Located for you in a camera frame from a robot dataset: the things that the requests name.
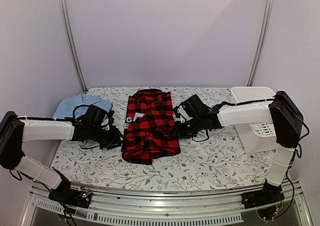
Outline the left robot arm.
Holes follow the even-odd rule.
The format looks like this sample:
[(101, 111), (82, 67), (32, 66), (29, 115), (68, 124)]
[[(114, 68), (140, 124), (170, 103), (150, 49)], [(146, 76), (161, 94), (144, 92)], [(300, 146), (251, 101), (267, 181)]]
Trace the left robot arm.
[(113, 111), (89, 105), (86, 112), (70, 117), (45, 118), (18, 116), (8, 111), (0, 123), (0, 165), (9, 171), (26, 175), (49, 188), (63, 203), (74, 199), (70, 181), (55, 169), (26, 155), (22, 145), (32, 141), (94, 141), (100, 149), (121, 146), (125, 138), (113, 125)]

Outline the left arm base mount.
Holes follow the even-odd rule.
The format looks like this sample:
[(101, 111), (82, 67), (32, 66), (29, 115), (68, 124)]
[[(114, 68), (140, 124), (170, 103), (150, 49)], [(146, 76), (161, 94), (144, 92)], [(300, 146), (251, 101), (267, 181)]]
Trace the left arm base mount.
[(92, 200), (92, 190), (84, 187), (74, 189), (65, 184), (52, 189), (48, 198), (64, 205), (88, 209)]

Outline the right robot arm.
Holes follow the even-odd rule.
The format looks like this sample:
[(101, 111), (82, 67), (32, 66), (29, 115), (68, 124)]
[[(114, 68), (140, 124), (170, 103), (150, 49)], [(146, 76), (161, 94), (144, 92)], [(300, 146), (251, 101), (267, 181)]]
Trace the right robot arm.
[(222, 101), (213, 106), (204, 104), (193, 95), (175, 107), (178, 117), (171, 135), (189, 139), (200, 131), (210, 132), (234, 127), (247, 152), (252, 148), (274, 150), (271, 168), (259, 192), (262, 204), (269, 204), (278, 196), (286, 172), (292, 165), (301, 140), (304, 118), (285, 91), (269, 94), (263, 87), (234, 87), (235, 102)]

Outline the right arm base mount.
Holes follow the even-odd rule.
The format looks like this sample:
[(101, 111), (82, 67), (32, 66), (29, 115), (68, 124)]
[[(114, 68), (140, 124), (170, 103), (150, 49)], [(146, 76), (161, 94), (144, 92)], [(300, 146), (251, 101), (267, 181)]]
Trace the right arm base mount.
[(241, 194), (241, 203), (245, 209), (274, 204), (285, 199), (281, 186), (265, 184), (262, 189)]

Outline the red black plaid shirt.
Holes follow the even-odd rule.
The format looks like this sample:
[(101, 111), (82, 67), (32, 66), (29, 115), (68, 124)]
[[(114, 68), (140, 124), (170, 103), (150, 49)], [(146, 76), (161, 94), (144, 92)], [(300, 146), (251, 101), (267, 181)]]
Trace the red black plaid shirt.
[(142, 89), (128, 97), (125, 117), (123, 160), (151, 165), (153, 160), (180, 154), (179, 140), (173, 137), (175, 125), (169, 91)]

